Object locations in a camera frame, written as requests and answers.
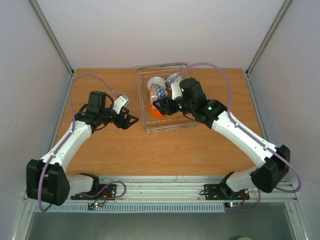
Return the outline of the orange white ceramic bowl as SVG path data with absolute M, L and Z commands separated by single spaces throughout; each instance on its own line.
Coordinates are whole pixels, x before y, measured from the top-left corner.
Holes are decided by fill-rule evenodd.
M 150 114 L 157 119 L 163 119 L 167 116 L 166 114 L 161 114 L 158 109 L 154 108 L 151 102 L 148 103 L 148 110 Z

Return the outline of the red patterned ceramic bowl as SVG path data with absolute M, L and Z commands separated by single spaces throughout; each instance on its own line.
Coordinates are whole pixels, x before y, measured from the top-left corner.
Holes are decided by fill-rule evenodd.
M 154 84 L 154 83 L 150 85 L 149 98 L 150 98 L 151 104 L 167 96 L 168 96 L 167 91 L 161 85 Z

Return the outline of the chrome wire dish rack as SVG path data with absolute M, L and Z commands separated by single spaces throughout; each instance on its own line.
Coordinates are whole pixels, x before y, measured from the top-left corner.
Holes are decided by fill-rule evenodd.
M 191 73 L 187 70 L 186 63 L 166 63 L 160 65 L 147 65 L 138 68 L 136 71 L 140 108 L 142 113 L 142 122 L 147 133 L 164 132 L 171 130 L 178 130 L 184 128 L 192 128 L 197 123 L 191 119 L 191 115 L 184 116 L 181 112 L 177 112 L 173 115 L 166 115 L 164 118 L 156 118 L 151 115 L 148 109 L 150 103 L 150 95 L 147 89 L 147 82 L 150 78 L 158 76 L 163 78 L 165 81 L 171 74 L 177 73 L 181 75 L 181 80 L 190 78 Z M 167 87 L 167 97 L 172 96 L 171 87 Z

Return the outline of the plain white bottom bowl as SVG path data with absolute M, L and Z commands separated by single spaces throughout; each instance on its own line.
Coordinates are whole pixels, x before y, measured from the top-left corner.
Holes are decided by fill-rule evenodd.
M 164 89 L 167 88 L 165 80 L 160 76 L 153 76 L 147 81 L 147 89 L 148 90 L 150 90 L 150 87 L 152 84 L 159 85 Z

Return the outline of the teal patterned ceramic bowl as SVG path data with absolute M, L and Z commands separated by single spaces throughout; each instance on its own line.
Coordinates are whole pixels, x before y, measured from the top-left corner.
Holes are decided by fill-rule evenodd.
M 169 88 L 172 83 L 174 83 L 175 81 L 180 82 L 181 79 L 182 79 L 181 75 L 179 75 L 178 73 L 173 73 L 166 78 L 165 84 Z

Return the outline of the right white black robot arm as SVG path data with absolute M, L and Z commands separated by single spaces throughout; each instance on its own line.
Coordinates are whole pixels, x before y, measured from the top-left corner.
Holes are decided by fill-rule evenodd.
M 254 163 L 254 167 L 240 172 L 232 171 L 220 182 L 220 191 L 225 198 L 234 197 L 239 191 L 257 188 L 271 193 L 288 173 L 287 162 L 290 149 L 264 140 L 236 120 L 228 108 L 216 99 L 207 99 L 201 84 L 195 78 L 186 78 L 171 86 L 172 96 L 159 98 L 153 106 L 163 115 L 177 112 L 191 114 L 194 119 L 220 133 Z

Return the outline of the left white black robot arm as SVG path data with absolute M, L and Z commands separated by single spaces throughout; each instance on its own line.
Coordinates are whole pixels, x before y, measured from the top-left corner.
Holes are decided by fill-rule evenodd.
M 114 124 L 127 130 L 138 122 L 127 109 L 130 100 L 125 95 L 112 99 L 102 91 L 92 91 L 57 144 L 39 160 L 32 159 L 26 166 L 26 195 L 37 200 L 60 206 L 67 198 L 83 195 L 96 199 L 102 189 L 99 178 L 89 173 L 66 175 L 68 165 L 81 145 L 96 131 Z

